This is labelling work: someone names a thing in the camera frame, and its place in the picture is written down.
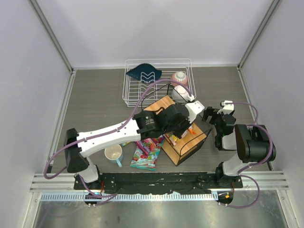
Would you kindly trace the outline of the orange fruits candy bag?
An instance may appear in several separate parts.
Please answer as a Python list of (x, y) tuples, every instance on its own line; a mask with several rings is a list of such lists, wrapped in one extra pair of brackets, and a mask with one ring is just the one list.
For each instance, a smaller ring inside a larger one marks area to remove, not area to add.
[(172, 133), (166, 133), (165, 136), (166, 138), (169, 139), (170, 144), (173, 146), (176, 146), (177, 143), (180, 141), (180, 139), (184, 138), (186, 135), (188, 134), (196, 134), (196, 132), (194, 131), (194, 126), (191, 125), (182, 135), (181, 138), (178, 138), (177, 136), (175, 136)]

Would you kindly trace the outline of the wooden two-tier wire shelf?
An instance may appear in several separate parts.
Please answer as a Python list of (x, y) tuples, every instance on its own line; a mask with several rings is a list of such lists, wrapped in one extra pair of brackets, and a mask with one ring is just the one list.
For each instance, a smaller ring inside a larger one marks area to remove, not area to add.
[[(173, 86), (169, 83), (155, 85), (148, 94), (141, 101), (141, 109), (156, 111), (162, 108), (167, 108), (172, 104), (183, 104), (187, 103), (186, 100), (173, 100), (171, 93)], [(184, 138), (180, 139), (176, 146), (170, 144), (168, 138), (165, 137), (162, 149), (174, 163), (175, 166), (180, 165), (191, 155), (197, 152), (207, 137), (209, 136), (212, 127), (209, 123), (202, 119), (203, 113), (201, 112), (197, 115), (195, 121), (193, 122), (194, 131), (196, 134), (188, 134)]]

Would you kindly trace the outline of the purple berries candy bag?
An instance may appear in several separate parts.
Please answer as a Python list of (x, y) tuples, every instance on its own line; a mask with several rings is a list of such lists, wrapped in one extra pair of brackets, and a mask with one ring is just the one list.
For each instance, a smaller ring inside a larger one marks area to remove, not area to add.
[(148, 138), (148, 139), (136, 141), (135, 143), (142, 152), (149, 154), (163, 141), (164, 141), (164, 136), (161, 135), (158, 138)]

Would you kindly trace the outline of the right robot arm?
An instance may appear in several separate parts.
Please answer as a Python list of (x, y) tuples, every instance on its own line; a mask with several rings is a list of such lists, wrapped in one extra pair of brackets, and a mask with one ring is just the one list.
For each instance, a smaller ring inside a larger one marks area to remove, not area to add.
[(239, 175), (252, 166), (273, 161), (276, 149), (269, 139), (265, 126), (236, 124), (234, 106), (228, 104), (221, 109), (211, 106), (203, 113), (206, 121), (216, 129), (215, 147), (220, 151), (235, 151), (236, 154), (216, 168), (214, 181), (229, 184), (239, 181)]

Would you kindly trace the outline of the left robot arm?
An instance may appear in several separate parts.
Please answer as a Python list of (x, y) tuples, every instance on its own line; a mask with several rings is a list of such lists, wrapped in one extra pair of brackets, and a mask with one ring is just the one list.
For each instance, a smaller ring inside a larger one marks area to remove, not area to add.
[(86, 183), (97, 181), (99, 171), (89, 160), (90, 155), (126, 141), (158, 138), (165, 133), (181, 137), (197, 114), (193, 103), (172, 104), (166, 109), (143, 110), (123, 123), (94, 132), (78, 133), (75, 128), (69, 129), (65, 136), (67, 172), (80, 174)]

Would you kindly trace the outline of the teal mint candy bag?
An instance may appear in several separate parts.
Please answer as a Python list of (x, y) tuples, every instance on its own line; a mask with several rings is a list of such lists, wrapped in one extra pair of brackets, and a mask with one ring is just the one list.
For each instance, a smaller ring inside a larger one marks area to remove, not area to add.
[(146, 155), (139, 147), (136, 147), (130, 167), (155, 171), (160, 150), (161, 147), (157, 146), (148, 155)]

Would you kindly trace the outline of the white bowl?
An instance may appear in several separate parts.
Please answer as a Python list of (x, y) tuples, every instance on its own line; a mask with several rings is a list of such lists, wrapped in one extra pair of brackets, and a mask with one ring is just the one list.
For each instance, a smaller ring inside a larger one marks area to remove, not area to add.
[(177, 101), (177, 100), (188, 101), (188, 99), (189, 99), (189, 93), (181, 85), (175, 86), (173, 88), (171, 96), (172, 96), (172, 99), (175, 100), (175, 101)]

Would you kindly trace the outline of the pink patterned bowl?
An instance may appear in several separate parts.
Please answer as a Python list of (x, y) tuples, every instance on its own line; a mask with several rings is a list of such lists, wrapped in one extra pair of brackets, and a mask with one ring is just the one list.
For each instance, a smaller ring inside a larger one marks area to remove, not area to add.
[(181, 84), (187, 86), (188, 85), (188, 76), (185, 72), (179, 71), (179, 72), (175, 72), (172, 76), (171, 76), (171, 80), (173, 80), (174, 82), (171, 82), (171, 84), (173, 86), (178, 86), (179, 84), (177, 84), (177, 82), (180, 82)]

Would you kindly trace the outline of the dark blue leaf plate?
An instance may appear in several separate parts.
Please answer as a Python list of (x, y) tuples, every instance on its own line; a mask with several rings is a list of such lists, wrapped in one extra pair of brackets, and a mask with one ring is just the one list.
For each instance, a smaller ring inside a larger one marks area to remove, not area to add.
[(151, 64), (142, 63), (127, 71), (126, 74), (140, 82), (153, 83), (161, 78), (162, 71), (156, 69)]

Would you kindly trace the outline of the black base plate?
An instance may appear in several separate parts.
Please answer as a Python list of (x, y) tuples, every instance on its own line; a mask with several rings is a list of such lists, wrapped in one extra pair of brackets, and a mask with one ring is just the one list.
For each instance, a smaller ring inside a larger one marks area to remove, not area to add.
[(220, 177), (212, 172), (133, 172), (102, 173), (87, 187), (107, 194), (205, 194), (212, 189), (241, 189), (243, 183), (239, 176)]

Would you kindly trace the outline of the aluminium rail frame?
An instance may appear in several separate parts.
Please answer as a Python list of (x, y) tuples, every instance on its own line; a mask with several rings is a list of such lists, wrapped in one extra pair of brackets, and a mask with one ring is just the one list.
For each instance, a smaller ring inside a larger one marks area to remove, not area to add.
[[(47, 21), (61, 45), (76, 78), (67, 106), (62, 142), (66, 131), (92, 132), (120, 124), (131, 114), (123, 96), (129, 95), (125, 86), (123, 66), (126, 60), (156, 66), (190, 70), (195, 86), (195, 100), (206, 108), (219, 109), (229, 100), (247, 102), (237, 65), (254, 36), (271, 0), (38, 0)], [(275, 170), (283, 171), (293, 196), (293, 205), (300, 227), (304, 227), (304, 73), (303, 66), (292, 64), (301, 60), (303, 47), (304, 1), (279, 2), (278, 9), (259, 39), (257, 47), (244, 65), (251, 103), (257, 108), (258, 123), (265, 125), (276, 147), (272, 162)], [(213, 125), (202, 119), (195, 124), (207, 131), (201, 148), (180, 165), (175, 166), (161, 150), (156, 172), (130, 167), (136, 148), (134, 142), (123, 147), (123, 166), (106, 159), (104, 149), (90, 155), (97, 165), (108, 194), (201, 194), (206, 184), (214, 182), (219, 164), (236, 155), (236, 151), (219, 151), (214, 143)], [(230, 205), (241, 205), (236, 191)], [(142, 227), (178, 228), (270, 228), (259, 223), (274, 214), (273, 200), (259, 199), (246, 209), (219, 206), (172, 209), (151, 206), (133, 212), (113, 200), (103, 206), (69, 215), (80, 227)], [(61, 227), (61, 222), (42, 219), (42, 228)]]

